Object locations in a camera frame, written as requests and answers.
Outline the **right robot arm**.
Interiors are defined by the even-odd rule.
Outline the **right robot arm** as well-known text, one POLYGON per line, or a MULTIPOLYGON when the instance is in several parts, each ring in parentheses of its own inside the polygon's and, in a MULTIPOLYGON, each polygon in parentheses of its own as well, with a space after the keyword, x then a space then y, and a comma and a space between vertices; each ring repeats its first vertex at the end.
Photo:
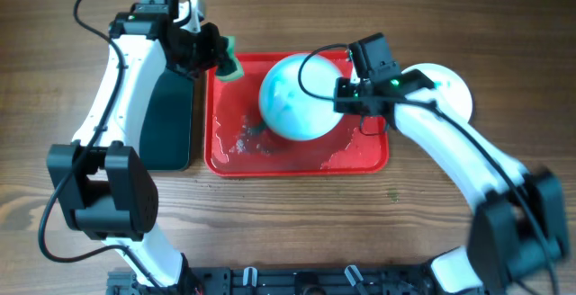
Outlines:
POLYGON ((431 63, 365 72, 340 77, 334 97, 337 112, 384 117, 437 162, 467 201, 467 244, 428 264, 440 291, 503 292, 540 271, 559 291, 555 265, 570 254, 561 183, 547 169, 529 171, 470 125, 473 99, 459 75, 431 63))

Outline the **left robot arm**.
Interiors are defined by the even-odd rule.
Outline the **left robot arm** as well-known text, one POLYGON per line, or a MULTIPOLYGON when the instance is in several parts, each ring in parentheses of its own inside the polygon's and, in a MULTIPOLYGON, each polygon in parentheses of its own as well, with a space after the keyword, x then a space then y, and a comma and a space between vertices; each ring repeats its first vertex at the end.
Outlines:
POLYGON ((109 58, 90 112, 68 144, 55 144, 47 167, 50 206, 69 228, 121 255, 138 289, 151 294, 199 294, 203 287, 160 229, 158 188, 140 159, 140 139, 158 79, 209 69, 225 79, 242 67, 234 40, 204 19, 202 0, 139 3, 120 13, 106 39, 109 58))

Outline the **green yellow sponge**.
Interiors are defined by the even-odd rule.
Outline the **green yellow sponge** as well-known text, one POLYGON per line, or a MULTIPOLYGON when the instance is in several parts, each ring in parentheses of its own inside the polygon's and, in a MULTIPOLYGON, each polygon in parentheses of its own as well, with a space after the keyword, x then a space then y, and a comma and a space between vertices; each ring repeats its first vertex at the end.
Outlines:
POLYGON ((235 54, 236 38, 234 36, 224 36, 222 39, 226 47, 223 57, 216 68, 215 75, 221 82, 232 82, 243 77, 244 69, 235 54))

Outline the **light blue plate top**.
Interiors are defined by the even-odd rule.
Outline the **light blue plate top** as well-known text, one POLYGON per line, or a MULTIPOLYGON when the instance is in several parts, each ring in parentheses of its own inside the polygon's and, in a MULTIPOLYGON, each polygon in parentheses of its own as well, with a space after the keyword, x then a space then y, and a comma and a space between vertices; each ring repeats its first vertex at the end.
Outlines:
POLYGON ((343 115, 331 101, 337 66, 322 56, 307 60, 303 53, 278 61, 266 74, 258 106, 266 126, 282 138, 307 141, 333 130, 343 115))

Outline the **white plate front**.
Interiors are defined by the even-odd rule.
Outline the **white plate front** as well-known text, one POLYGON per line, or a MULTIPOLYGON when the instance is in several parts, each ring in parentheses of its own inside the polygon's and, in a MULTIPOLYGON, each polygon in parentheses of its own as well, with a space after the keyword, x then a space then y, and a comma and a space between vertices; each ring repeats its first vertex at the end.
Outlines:
POLYGON ((473 96, 464 82, 452 69, 434 64, 419 63, 407 67, 401 71, 402 74, 412 70, 419 70, 431 79, 435 88, 450 103, 456 113, 469 122, 473 116, 473 96))

